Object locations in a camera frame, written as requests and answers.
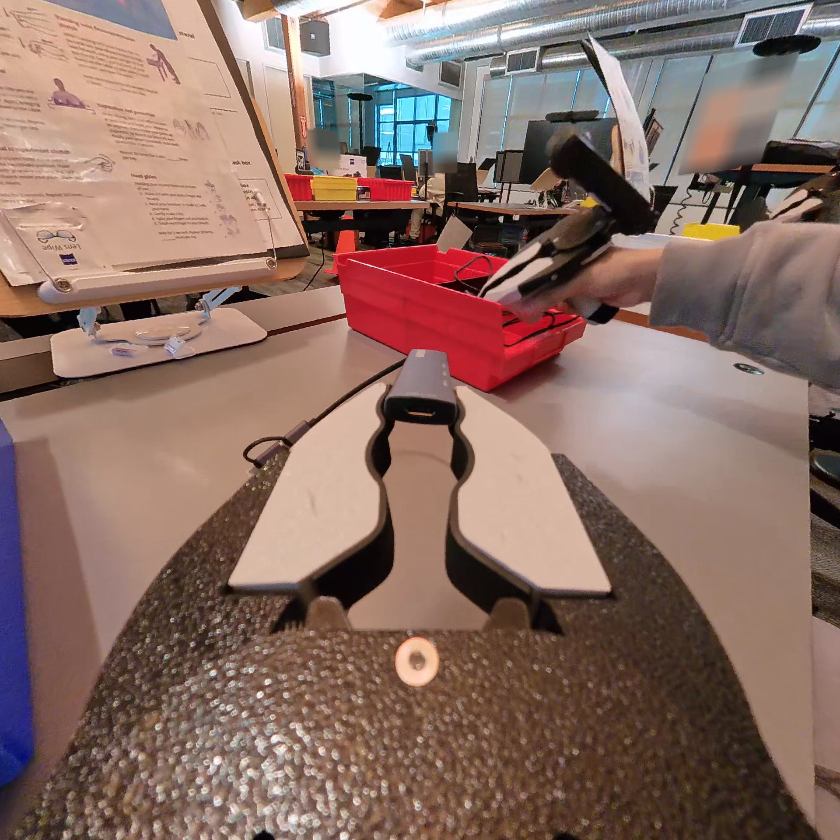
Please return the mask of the wooden table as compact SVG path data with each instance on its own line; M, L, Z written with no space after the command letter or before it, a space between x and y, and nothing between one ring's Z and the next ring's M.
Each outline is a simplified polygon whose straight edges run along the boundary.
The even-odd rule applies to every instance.
M347 213L347 212L412 212L431 207L429 201L294 201L294 206L302 214L314 213Z

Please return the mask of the person's right forearm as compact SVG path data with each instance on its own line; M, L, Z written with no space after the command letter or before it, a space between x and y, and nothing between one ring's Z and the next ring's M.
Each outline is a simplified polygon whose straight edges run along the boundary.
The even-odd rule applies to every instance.
M838 392L839 227L761 222L718 241L677 238L649 321Z

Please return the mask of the large black screen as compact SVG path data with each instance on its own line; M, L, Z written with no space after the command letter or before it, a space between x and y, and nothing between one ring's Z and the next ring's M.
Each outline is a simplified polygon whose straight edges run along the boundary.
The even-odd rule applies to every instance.
M550 168L551 153L575 134L585 140L607 163L613 157L615 118L573 122L529 121L522 148L519 183L530 185Z

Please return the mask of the grey slim USB hub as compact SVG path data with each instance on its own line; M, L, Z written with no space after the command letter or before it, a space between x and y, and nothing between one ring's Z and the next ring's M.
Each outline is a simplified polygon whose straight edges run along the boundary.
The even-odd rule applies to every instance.
M459 405L448 356L438 350L411 350L382 404L391 423L453 426Z

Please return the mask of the laminated instruction sheet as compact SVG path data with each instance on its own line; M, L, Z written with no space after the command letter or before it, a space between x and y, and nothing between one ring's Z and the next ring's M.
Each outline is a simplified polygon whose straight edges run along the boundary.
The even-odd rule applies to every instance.
M2 2L2 271L307 248L212 2Z

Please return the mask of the red divided bin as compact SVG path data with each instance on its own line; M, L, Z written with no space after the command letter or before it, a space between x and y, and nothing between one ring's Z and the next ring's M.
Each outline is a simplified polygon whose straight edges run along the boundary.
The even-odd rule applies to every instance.
M446 352L454 378L491 392L558 356L586 327L556 310L522 322L498 303L437 288L455 277L490 276L506 262L422 245L338 255L335 269L353 330L405 354Z

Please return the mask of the person's right hand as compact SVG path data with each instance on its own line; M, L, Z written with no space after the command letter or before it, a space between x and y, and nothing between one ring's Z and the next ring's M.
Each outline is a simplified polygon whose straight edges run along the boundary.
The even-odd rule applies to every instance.
M631 308L650 302L664 248L609 248L605 255L584 266L563 287L544 291L530 301L506 304L520 320L533 322L547 310L579 315L574 303L592 299L599 306Z

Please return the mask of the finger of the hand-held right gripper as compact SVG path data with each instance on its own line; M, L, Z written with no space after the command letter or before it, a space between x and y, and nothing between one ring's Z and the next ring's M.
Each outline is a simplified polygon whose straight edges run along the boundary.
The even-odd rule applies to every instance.
M596 254L609 244L613 230L614 221L611 218L561 218L526 245L515 258L528 253L554 254L572 250Z
M506 306L534 300L571 283L594 260L595 253L582 250L518 255L489 276L478 291L478 299Z

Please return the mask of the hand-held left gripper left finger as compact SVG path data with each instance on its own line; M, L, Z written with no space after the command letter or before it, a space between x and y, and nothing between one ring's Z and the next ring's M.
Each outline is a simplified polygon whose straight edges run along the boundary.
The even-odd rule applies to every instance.
M232 591L285 593L304 605L328 596L351 607L386 579L389 390L370 385L293 445L228 579Z

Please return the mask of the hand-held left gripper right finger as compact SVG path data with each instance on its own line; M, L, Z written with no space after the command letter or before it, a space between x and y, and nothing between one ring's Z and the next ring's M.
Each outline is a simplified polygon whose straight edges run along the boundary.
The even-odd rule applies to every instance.
M448 578L483 611L515 599L538 611L554 598L603 598L612 584L552 453L542 440L466 385L448 510Z

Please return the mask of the blue plastic bin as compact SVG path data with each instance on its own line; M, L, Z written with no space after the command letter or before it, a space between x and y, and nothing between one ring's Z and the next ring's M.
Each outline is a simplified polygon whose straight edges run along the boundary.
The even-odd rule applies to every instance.
M1 426L1 786L35 749L14 442Z

